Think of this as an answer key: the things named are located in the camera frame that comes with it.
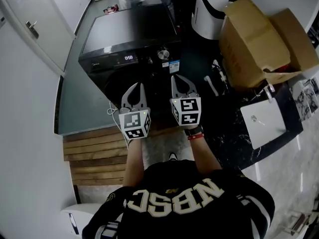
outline door handle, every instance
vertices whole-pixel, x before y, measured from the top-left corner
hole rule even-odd
[[[34,29],[34,26],[35,24],[37,23],[38,21],[36,21],[33,25],[31,25],[30,21],[27,21],[25,24],[26,26],[29,28],[29,30],[31,31],[31,33],[34,35],[34,37],[36,39],[39,38],[39,33]]]

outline wooden platform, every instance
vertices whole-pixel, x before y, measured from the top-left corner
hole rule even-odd
[[[172,127],[152,130],[148,137],[182,130]],[[64,160],[70,161],[73,185],[122,184],[127,148],[117,127],[110,127],[63,138]]]

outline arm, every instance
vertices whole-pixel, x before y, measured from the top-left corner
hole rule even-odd
[[[206,176],[211,174],[214,170],[222,169],[204,137],[191,140],[190,145],[199,173]]]
[[[142,140],[133,140],[128,149],[123,186],[136,187],[144,177]]]

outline white tile floor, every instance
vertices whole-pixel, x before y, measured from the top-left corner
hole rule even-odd
[[[290,210],[309,212],[319,188],[319,113],[303,122],[304,131],[299,140],[286,146],[243,170],[273,196],[276,212],[266,238],[272,239],[287,225]],[[183,133],[147,139],[143,145],[145,168],[163,162],[167,153],[175,151],[180,159],[193,160],[189,142]],[[83,203],[103,203],[108,195],[120,186],[81,186],[79,192]]]

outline white cable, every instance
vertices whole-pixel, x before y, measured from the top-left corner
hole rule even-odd
[[[122,135],[123,135],[123,137],[124,137],[124,140],[125,140],[125,143],[126,143],[126,148],[129,149],[129,143],[130,143],[130,141],[128,142],[128,141],[126,140],[126,137],[125,137],[125,135],[123,134],[123,132],[122,132],[120,126],[117,124],[116,120],[114,119],[114,113],[115,113],[116,111],[118,111],[118,109],[117,109],[117,108],[112,108],[112,103],[111,103],[111,101],[110,101],[110,108],[108,108],[107,114],[108,114],[108,115],[112,115],[112,118],[113,118],[115,124],[118,126],[119,130],[121,131],[121,133],[122,133]]]

